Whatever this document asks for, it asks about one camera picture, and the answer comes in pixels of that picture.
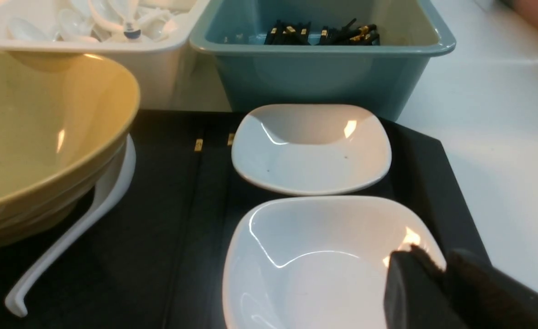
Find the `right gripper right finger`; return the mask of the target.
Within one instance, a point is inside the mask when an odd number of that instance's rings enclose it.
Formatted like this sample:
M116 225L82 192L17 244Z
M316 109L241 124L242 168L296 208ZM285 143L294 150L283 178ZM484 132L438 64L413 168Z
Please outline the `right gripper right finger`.
M446 258L444 288L469 329L538 329L538 293L463 249Z

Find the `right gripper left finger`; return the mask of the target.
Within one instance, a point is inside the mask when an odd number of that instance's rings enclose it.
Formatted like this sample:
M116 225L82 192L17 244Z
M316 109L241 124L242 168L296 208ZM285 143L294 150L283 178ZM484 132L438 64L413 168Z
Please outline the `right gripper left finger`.
M384 293L389 329L465 329L443 289L444 271L417 245L390 254Z

